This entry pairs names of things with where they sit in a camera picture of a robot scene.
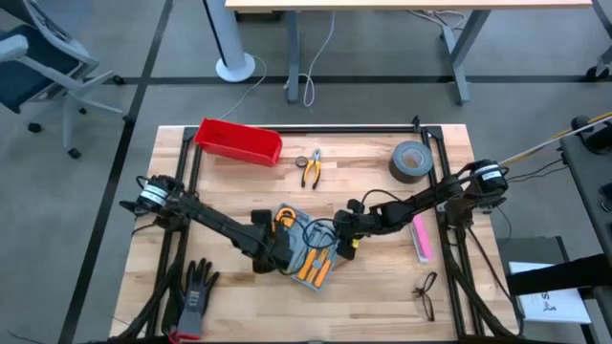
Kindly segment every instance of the white desk leg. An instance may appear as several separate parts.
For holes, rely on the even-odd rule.
[[[226,9],[225,0],[204,0],[208,21],[221,58],[216,71],[227,82],[240,82],[255,71],[255,60],[242,48],[240,31],[233,11]]]
[[[459,35],[459,39],[455,41],[455,36],[452,33],[452,29],[449,26],[442,28],[442,38],[447,42],[450,68],[452,69],[452,75],[459,91],[459,99],[457,104],[463,105],[465,102],[470,101],[470,92],[468,91],[468,82],[466,81],[466,75],[463,71],[463,60],[468,54],[471,45],[476,36],[485,25],[487,17],[489,17],[491,11],[473,11],[468,19],[466,27]]]
[[[289,49],[289,79],[287,80],[287,102],[294,104],[298,99],[299,91],[299,30],[297,27],[297,13],[285,12],[287,23],[287,37]]]

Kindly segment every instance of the chair leg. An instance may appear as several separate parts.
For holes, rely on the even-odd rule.
[[[42,111],[40,111],[38,114],[36,114],[36,115],[34,115],[34,116],[30,117],[30,118],[27,118],[24,121],[24,124],[30,127],[31,124],[38,124],[41,120],[43,120],[43,119],[45,119],[47,117],[57,115],[57,113],[59,113],[61,111],[61,110],[58,111],[57,107],[58,106],[56,104],[52,104],[51,106],[48,106],[47,108],[45,108]]]
[[[69,93],[69,95],[74,98],[76,101],[80,102],[81,104],[83,104],[85,107],[87,106],[91,106],[100,110],[104,110],[104,111],[108,111],[110,113],[116,114],[116,115],[123,115],[123,110],[122,109],[118,109],[116,107],[112,107],[106,104],[102,104],[98,101],[95,100],[91,100],[88,99],[86,97],[81,97],[78,95],[73,94],[72,92]]]
[[[80,96],[85,96],[88,93],[90,93],[90,92],[94,91],[95,89],[97,89],[98,86],[100,86],[106,80],[112,78],[113,76],[115,76],[113,71],[108,71],[108,72],[104,73],[103,75],[100,75],[98,77],[93,78],[92,80],[90,80],[88,82],[85,82],[80,89],[73,90],[73,92],[78,94],[78,95],[80,95]]]
[[[73,159],[78,159],[80,157],[80,152],[73,147],[73,127],[76,110],[77,107],[75,106],[74,102],[70,99],[66,99],[66,103],[64,104],[64,113],[62,114],[61,138],[64,149]]]

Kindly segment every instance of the gray floor tile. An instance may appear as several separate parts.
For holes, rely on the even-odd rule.
[[[134,88],[104,86],[94,98],[129,108]],[[72,160],[61,148],[59,118],[32,134],[23,116],[58,112],[28,105],[21,117],[0,109],[0,342],[23,343],[6,330],[45,343],[57,340],[93,228],[123,127],[118,116],[78,118]]]
[[[198,124],[204,117],[216,118],[248,87],[148,88],[77,338],[107,335],[111,323],[108,314],[115,308],[134,223],[133,216],[118,207],[118,201],[138,194],[134,178],[146,173],[157,127]],[[255,89],[228,119],[263,124],[406,123],[419,115],[425,123],[467,123],[476,157],[503,160],[566,128],[576,115],[594,117],[612,106],[612,99],[606,97],[612,88],[609,84],[470,87],[473,102],[457,107],[447,101],[452,96],[451,85],[319,85],[316,105],[306,109],[301,105],[287,106],[281,87],[266,85]],[[544,150],[513,166],[512,174],[535,170],[556,156],[554,148]],[[599,247],[567,172],[513,185],[508,195],[510,200],[503,209],[512,221],[514,237],[562,235],[572,258],[592,254],[594,247]],[[578,211],[569,215],[566,206]],[[493,213],[493,226],[499,238],[508,235],[507,224],[497,212]]]
[[[44,10],[109,70],[141,76],[164,0],[46,0]]]
[[[330,18],[326,11],[299,14],[301,71],[325,40]],[[266,61],[269,75],[286,75],[284,21],[239,27],[245,50]],[[450,75],[439,34],[437,25],[406,11],[339,11],[313,75]],[[589,9],[493,11],[466,59],[466,72],[583,75],[609,44]],[[153,76],[213,76],[218,58],[202,2],[178,1]]]

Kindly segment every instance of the eyeglasses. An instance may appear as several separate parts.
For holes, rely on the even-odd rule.
[[[436,281],[438,274],[436,272],[431,272],[425,282],[423,283],[422,288],[415,288],[412,293],[416,295],[416,297],[420,297],[423,300],[423,308],[425,309],[425,315],[427,316],[427,320],[435,321],[435,317],[433,315],[433,304],[431,303],[431,298],[427,295],[427,292],[433,286],[433,282]]]

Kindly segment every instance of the wooden table top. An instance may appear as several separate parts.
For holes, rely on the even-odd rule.
[[[456,172],[473,161],[465,125],[443,125],[450,168]],[[183,126],[160,127],[148,175],[174,175]],[[276,209],[287,203],[314,217],[333,217],[350,198],[360,199],[372,188],[388,190],[401,198],[428,187],[395,181],[387,170],[393,148],[416,134],[301,134],[283,135],[276,167],[269,168],[203,154],[198,192],[201,201],[240,223],[250,221],[253,208]],[[316,191],[300,187],[301,169],[295,158],[321,151],[321,177]],[[435,145],[437,175],[442,176]],[[186,181],[195,148],[187,158]],[[385,202],[371,194],[368,204]],[[336,266],[323,290],[312,291],[278,272],[254,274],[251,260],[230,240],[199,224],[191,225],[187,260],[202,257],[213,262],[221,277],[212,290],[204,317],[204,341],[412,341],[456,339],[440,238],[433,210],[423,213],[433,248],[433,259],[419,263],[410,231],[360,240],[354,261]],[[150,223],[141,218],[136,226]],[[499,276],[503,269],[489,216],[474,214],[472,228],[487,251]],[[164,234],[156,227],[140,231],[132,244],[121,283],[111,335],[126,328],[153,291]],[[516,329],[514,311],[473,240],[467,240],[475,286],[501,322]],[[421,287],[432,271],[438,273],[428,295],[435,322],[426,320],[422,301],[412,291]],[[466,326],[470,316],[463,292]]]
[[[591,0],[226,0],[234,11],[498,10],[587,8]]]

